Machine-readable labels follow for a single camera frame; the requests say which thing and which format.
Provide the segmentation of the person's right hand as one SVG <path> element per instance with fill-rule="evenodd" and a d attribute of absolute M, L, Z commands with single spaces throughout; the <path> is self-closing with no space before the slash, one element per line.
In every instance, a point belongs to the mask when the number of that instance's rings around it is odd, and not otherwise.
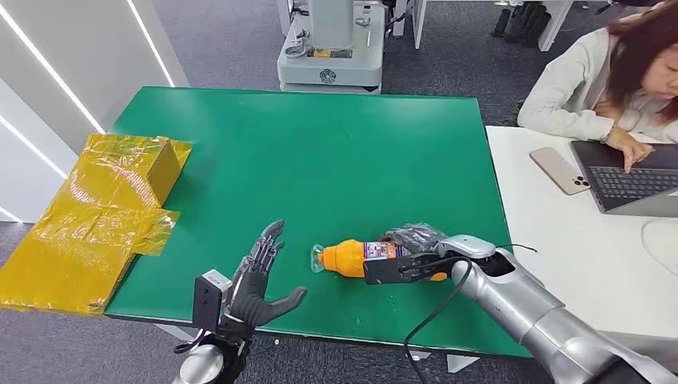
<path fill-rule="evenodd" d="M 637 141 L 628 131 L 614 126 L 604 143 L 623 154 L 623 170 L 629 173 L 632 166 L 645 160 L 652 152 L 651 145 Z"/>

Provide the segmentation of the person's left hand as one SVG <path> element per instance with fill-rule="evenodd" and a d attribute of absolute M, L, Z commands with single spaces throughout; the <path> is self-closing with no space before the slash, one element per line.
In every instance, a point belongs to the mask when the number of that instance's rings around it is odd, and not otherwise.
<path fill-rule="evenodd" d="M 611 118 L 618 122 L 620 118 L 622 117 L 624 111 L 620 109 L 617 105 L 615 105 L 613 102 L 609 101 L 600 101 L 598 102 L 594 107 L 593 110 L 596 112 L 598 116 L 605 117 L 605 118 Z"/>

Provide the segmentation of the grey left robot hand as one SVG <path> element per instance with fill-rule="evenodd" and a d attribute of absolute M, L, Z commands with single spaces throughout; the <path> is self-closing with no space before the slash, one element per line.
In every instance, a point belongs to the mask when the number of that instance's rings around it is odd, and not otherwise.
<path fill-rule="evenodd" d="M 242 258 L 233 275 L 228 316 L 248 326 L 263 326 L 289 313 L 300 306 L 307 294 L 306 288 L 298 286 L 283 298 L 273 301 L 265 299 L 269 272 L 277 253 L 284 246 L 277 240 L 284 225 L 282 219 L 271 222 L 256 239 L 250 252 Z"/>

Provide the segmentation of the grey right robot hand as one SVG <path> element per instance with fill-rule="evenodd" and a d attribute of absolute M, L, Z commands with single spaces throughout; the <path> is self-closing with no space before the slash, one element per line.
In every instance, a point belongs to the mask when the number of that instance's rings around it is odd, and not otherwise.
<path fill-rule="evenodd" d="M 448 236 L 423 222 L 389 229 L 378 236 L 377 240 L 401 245 L 411 254 L 435 252 L 445 256 L 453 251 L 472 259 L 481 259 L 491 257 L 497 251 L 491 242 L 464 234 Z"/>

